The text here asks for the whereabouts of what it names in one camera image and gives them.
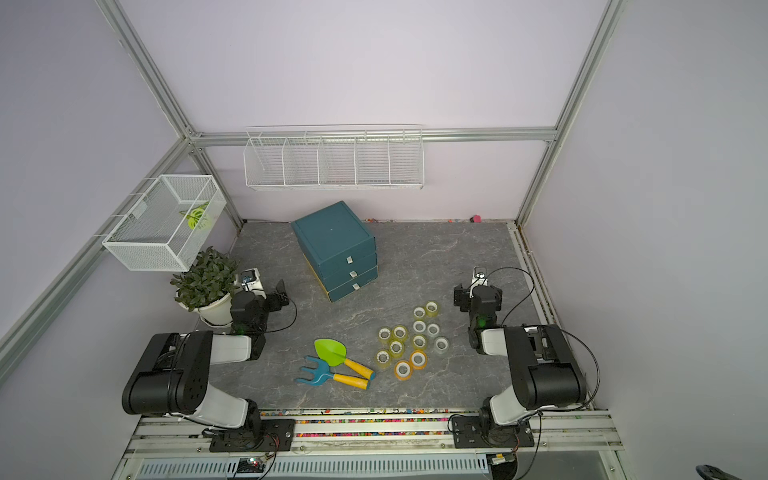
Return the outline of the orange tape roll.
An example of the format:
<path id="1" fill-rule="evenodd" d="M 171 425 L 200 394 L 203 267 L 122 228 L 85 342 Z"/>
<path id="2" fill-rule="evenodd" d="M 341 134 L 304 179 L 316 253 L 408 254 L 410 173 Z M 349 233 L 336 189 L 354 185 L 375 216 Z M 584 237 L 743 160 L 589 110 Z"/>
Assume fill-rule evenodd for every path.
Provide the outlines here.
<path id="1" fill-rule="evenodd" d="M 405 381 L 411 378 L 413 367 L 409 361 L 399 361 L 394 367 L 394 373 L 398 380 Z"/>
<path id="2" fill-rule="evenodd" d="M 414 370 L 421 370 L 425 368 L 427 362 L 427 355 L 421 350 L 414 351 L 410 356 L 410 364 Z"/>

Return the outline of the teal three-drawer cabinet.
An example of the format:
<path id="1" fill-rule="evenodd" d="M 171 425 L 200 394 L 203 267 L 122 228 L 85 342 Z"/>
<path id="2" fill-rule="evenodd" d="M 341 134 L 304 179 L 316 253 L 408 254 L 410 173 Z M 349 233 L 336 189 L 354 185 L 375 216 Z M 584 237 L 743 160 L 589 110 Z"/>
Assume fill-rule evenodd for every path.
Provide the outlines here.
<path id="1" fill-rule="evenodd" d="M 345 202 L 299 218 L 291 227 L 329 301 L 337 302 L 378 278 L 376 238 Z"/>

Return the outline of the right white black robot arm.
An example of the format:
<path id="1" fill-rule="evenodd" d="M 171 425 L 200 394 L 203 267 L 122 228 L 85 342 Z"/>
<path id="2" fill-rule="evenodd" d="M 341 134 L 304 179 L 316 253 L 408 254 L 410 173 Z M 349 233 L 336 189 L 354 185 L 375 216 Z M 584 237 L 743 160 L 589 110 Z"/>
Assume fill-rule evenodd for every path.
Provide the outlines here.
<path id="1" fill-rule="evenodd" d="M 481 407 L 484 426 L 517 426 L 540 411 L 566 410 L 588 402 L 588 385 L 565 332 L 552 325 L 502 324 L 503 292 L 483 276 L 458 285 L 453 305 L 469 318 L 469 345 L 477 353 L 507 359 L 511 385 Z"/>

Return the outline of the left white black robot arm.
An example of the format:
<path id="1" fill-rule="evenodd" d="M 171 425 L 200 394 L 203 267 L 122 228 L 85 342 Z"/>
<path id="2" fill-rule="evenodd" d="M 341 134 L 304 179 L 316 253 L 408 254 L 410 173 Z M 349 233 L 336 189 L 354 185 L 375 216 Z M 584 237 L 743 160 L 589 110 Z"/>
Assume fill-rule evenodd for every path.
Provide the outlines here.
<path id="1" fill-rule="evenodd" d="M 242 329 L 240 335 L 212 330 L 154 335 L 123 390 L 123 410 L 129 415 L 180 416 L 225 432 L 260 433 L 256 402 L 213 386 L 210 369 L 259 359 L 270 332 L 269 314 L 289 303 L 285 283 L 280 280 L 269 293 L 244 290 L 235 294 L 230 314 L 233 325 Z"/>

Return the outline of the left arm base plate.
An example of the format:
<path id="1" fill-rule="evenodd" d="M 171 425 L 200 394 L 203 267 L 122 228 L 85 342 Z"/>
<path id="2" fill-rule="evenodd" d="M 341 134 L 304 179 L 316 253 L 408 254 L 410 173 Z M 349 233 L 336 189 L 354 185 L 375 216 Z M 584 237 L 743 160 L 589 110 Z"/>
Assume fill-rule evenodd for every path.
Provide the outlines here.
<path id="1" fill-rule="evenodd" d="M 211 437 L 211 453 L 285 452 L 294 439 L 296 422 L 292 419 L 262 419 L 257 432 L 246 428 L 226 430 Z"/>

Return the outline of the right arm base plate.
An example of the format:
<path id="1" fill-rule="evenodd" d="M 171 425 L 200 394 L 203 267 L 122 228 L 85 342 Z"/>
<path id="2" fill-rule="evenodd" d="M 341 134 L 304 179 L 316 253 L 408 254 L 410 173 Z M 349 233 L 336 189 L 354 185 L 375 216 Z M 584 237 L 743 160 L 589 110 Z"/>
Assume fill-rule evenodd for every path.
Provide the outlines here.
<path id="1" fill-rule="evenodd" d="M 533 447 L 534 435 L 528 423 L 500 426 L 480 416 L 452 414 L 447 428 L 457 449 Z"/>

